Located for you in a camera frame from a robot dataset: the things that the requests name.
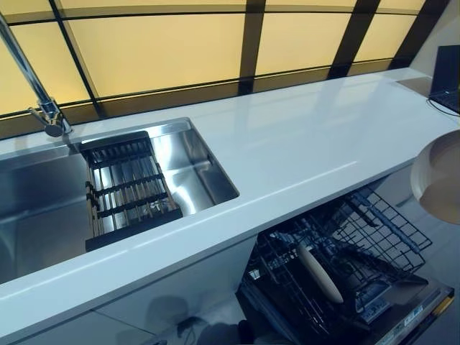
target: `dishwasher rack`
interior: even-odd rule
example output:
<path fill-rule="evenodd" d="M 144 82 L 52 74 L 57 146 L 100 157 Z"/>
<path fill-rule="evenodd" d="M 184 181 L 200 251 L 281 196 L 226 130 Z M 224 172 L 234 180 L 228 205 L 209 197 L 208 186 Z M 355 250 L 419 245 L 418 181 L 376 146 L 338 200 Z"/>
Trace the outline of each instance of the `dishwasher rack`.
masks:
<path fill-rule="evenodd" d="M 363 187 L 259 234 L 242 290 L 265 305 L 274 293 L 278 297 L 272 302 L 284 309 L 277 322 L 284 325 L 282 333 L 301 344 L 289 324 L 302 318 L 309 328 L 305 339 L 315 336 L 322 344 L 340 339 L 347 329 L 370 332 L 369 325 L 391 308 L 382 295 L 396 282 L 426 284 L 413 273 L 425 263 L 421 252 L 431 243 Z M 299 244 L 310 248 L 344 297 L 343 304 L 329 302 L 311 279 L 298 259 Z M 289 301 L 280 303 L 283 295 Z"/>
<path fill-rule="evenodd" d="M 182 217 L 147 132 L 80 146 L 87 162 L 86 197 L 93 238 L 86 251 Z"/>

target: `kitchen sink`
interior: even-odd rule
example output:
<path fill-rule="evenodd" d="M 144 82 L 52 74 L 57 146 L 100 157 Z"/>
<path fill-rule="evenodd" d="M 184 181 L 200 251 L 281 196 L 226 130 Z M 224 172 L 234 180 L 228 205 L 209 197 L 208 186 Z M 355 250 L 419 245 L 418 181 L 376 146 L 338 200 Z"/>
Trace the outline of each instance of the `kitchen sink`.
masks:
<path fill-rule="evenodd" d="M 110 133 L 0 161 L 0 283 L 86 252 L 93 236 L 87 162 L 80 146 L 146 132 L 183 216 L 229 201 L 238 191 L 188 119 Z"/>

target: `white bowl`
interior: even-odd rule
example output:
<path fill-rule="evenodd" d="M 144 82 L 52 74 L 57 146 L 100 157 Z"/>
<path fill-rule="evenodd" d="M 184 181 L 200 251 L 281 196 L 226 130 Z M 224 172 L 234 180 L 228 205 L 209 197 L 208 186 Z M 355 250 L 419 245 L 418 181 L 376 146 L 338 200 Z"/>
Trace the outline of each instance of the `white bowl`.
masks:
<path fill-rule="evenodd" d="M 420 152 L 412 166 L 410 185 L 427 212 L 460 224 L 460 130 L 433 140 Z"/>

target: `laptop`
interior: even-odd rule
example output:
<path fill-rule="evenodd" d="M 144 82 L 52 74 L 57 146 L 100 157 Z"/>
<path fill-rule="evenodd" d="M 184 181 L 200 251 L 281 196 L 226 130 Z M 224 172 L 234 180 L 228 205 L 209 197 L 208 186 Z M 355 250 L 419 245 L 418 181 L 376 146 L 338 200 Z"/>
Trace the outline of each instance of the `laptop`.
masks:
<path fill-rule="evenodd" d="M 428 99 L 460 114 L 460 45 L 438 48 Z"/>

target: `faucet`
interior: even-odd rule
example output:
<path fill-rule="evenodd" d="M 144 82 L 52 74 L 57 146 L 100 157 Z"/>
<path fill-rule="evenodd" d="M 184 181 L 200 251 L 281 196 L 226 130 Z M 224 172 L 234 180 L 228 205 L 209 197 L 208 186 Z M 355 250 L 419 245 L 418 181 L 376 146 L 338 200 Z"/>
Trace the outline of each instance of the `faucet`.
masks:
<path fill-rule="evenodd" d="M 28 108 L 29 113 L 35 116 L 38 121 L 45 126 L 45 132 L 51 137 L 60 137 L 61 135 L 71 133 L 72 128 L 70 127 L 70 124 L 62 111 L 59 109 L 56 101 L 46 92 L 1 12 L 0 35 L 9 52 L 16 61 L 16 64 L 19 66 L 22 74 L 24 74 L 27 82 L 30 84 L 38 97 L 37 103 L 40 109 L 42 109 L 42 114 L 39 114 L 39 112 L 32 107 Z"/>

